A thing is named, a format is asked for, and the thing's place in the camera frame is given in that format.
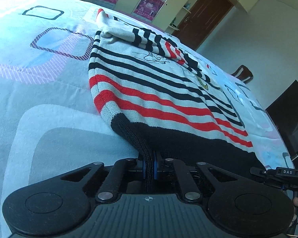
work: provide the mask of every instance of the bed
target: bed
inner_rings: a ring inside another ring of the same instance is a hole
[[[80,0],[0,0],[0,237],[10,235],[1,213],[21,187],[94,161],[113,165],[138,152],[103,120],[93,103],[88,64],[100,7]],[[106,13],[167,34],[122,13]],[[206,63],[245,125],[267,168],[290,167],[280,135],[245,84]]]

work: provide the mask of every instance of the shelf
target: shelf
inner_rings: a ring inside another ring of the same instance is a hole
[[[171,25],[169,25],[169,28],[173,28],[174,30],[179,30],[178,28],[173,27],[173,26],[171,26]]]
[[[185,9],[188,13],[191,13],[187,8],[182,7],[182,9]]]

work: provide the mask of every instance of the crosshair logo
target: crosshair logo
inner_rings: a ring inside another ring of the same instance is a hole
[[[146,200],[146,201],[150,202],[150,201],[154,200],[154,198],[153,198],[153,197],[150,197],[150,196],[148,196],[148,197],[145,197],[145,198],[144,198],[144,200]]]

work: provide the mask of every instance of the brown wooden chair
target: brown wooden chair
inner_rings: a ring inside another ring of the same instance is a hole
[[[245,84],[249,83],[253,79],[252,72],[245,65],[239,66],[237,71],[231,75],[238,78],[239,80],[243,81]]]

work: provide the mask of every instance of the brown wooden door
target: brown wooden door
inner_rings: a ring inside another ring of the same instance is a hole
[[[182,44],[196,50],[232,6],[228,0],[198,0],[173,35]]]

